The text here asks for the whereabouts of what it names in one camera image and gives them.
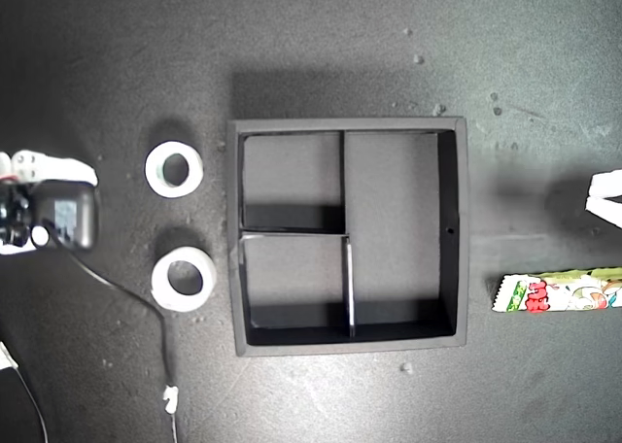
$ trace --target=snack wrapper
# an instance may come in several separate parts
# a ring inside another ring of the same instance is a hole
[[[495,312],[553,312],[622,307],[622,268],[506,275]]]

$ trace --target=masking tape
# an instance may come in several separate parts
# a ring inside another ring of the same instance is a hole
[[[188,176],[179,186],[164,178],[164,163],[175,154],[180,154],[188,164]],[[203,161],[198,152],[181,142],[164,142],[155,147],[145,162],[145,177],[155,193],[166,198],[177,198],[196,190],[203,181]]]
[[[168,269],[177,261],[194,266],[201,275],[201,290],[185,295],[177,292],[168,279]],[[195,247],[181,247],[161,258],[152,273],[152,296],[161,307],[176,312],[190,312],[201,307],[209,298],[216,284],[216,265],[207,254]]]

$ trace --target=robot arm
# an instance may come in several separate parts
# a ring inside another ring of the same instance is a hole
[[[90,249],[96,237],[98,180],[76,159],[22,150],[0,153],[0,256],[52,245],[43,221],[54,224],[76,249]]]

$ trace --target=black box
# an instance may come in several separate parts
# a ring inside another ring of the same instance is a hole
[[[239,356],[464,345],[463,119],[229,124]]]

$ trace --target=wire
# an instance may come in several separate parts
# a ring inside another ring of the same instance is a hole
[[[45,443],[49,443],[49,440],[48,440],[48,429],[46,428],[46,421],[43,418],[43,414],[41,413],[41,409],[39,409],[39,404],[37,404],[37,400],[32,395],[32,392],[30,392],[30,389],[28,388],[28,385],[26,385],[26,381],[21,376],[21,372],[19,371],[19,369],[17,367],[14,367],[14,371],[17,373],[17,375],[19,377],[19,380],[21,381],[21,384],[23,385],[24,389],[28,393],[28,397],[30,398],[30,402],[32,402],[32,405],[34,406],[35,411],[37,411],[37,415],[39,416],[39,422],[41,423],[41,430],[43,431],[43,441]]]
[[[157,308],[148,300],[144,299],[143,297],[136,294],[135,292],[132,292],[128,288],[125,288],[117,283],[110,281],[109,279],[105,278],[104,276],[100,275],[99,273],[94,271],[92,268],[90,268],[78,256],[76,256],[69,247],[67,247],[64,241],[60,239],[59,233],[56,230],[56,227],[50,221],[44,220],[42,222],[42,226],[48,231],[54,243],[58,247],[62,248],[65,251],[65,253],[69,256],[69,258],[71,258],[72,261],[76,265],[78,265],[78,267],[80,267],[85,273],[90,275],[92,278],[97,280],[99,283],[104,285],[106,288],[110,290],[115,290],[117,292],[122,292],[123,294],[131,297],[136,302],[139,302],[144,307],[149,309],[157,317],[160,323],[161,335],[162,335],[161,351],[162,351],[162,361],[164,363],[164,375],[166,378],[166,385],[168,385],[169,387],[174,387],[175,385],[174,385],[174,380],[173,380],[173,373],[172,373],[172,368],[171,368],[170,361],[169,361],[170,356],[169,356],[169,351],[168,351],[168,326],[166,323],[166,317],[164,317],[164,315],[162,315],[162,313],[159,310],[157,310]]]
[[[177,443],[177,421],[175,417],[175,412],[171,414],[171,425],[173,429],[173,443]]]

